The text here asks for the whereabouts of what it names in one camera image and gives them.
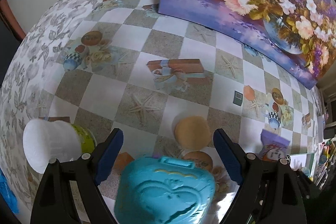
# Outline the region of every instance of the heart-shaped case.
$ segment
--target heart-shaped case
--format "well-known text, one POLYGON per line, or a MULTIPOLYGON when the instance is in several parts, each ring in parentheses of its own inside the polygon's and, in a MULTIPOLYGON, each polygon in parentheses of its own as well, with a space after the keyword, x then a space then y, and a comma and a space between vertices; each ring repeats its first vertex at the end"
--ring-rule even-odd
POLYGON ((197 224, 214 192, 213 176, 192 161, 144 157, 121 175, 115 216, 120 224, 197 224))

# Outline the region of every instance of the flower painting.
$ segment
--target flower painting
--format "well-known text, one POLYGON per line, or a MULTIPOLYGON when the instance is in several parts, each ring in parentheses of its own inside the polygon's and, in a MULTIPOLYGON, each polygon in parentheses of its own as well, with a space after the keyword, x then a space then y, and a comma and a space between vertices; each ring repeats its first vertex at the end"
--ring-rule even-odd
POLYGON ((311 89, 336 54, 334 0, 161 0, 159 13, 222 32, 311 89))

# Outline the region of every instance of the blue cloth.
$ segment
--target blue cloth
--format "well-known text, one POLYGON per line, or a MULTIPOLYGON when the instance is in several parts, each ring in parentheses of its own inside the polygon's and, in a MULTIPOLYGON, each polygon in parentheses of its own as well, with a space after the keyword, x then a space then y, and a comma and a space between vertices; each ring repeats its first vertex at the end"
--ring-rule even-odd
POLYGON ((7 184, 7 179, 5 175, 2 173, 0 169, 0 194, 3 196, 4 200, 6 201, 9 208, 12 210, 13 213, 17 214, 19 212, 17 208, 17 199, 9 188, 7 184))

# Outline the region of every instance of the purple package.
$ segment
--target purple package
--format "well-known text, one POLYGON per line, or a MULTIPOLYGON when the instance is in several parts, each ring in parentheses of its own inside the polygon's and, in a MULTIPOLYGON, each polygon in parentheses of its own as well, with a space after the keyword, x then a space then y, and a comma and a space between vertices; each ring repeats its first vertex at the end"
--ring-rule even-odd
POLYGON ((263 129, 261 132, 261 142, 263 145, 259 153, 261 160, 278 161, 286 157, 286 151, 290 144, 289 140, 263 129))

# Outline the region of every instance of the white plastic cup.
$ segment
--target white plastic cup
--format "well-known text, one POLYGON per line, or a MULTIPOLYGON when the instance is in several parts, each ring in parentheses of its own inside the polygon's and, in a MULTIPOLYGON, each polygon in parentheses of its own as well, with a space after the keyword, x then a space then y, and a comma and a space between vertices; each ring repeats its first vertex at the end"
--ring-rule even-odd
POLYGON ((23 133, 23 148, 30 166, 43 174, 51 158, 60 162, 82 155, 81 140, 70 123, 30 120, 23 133))

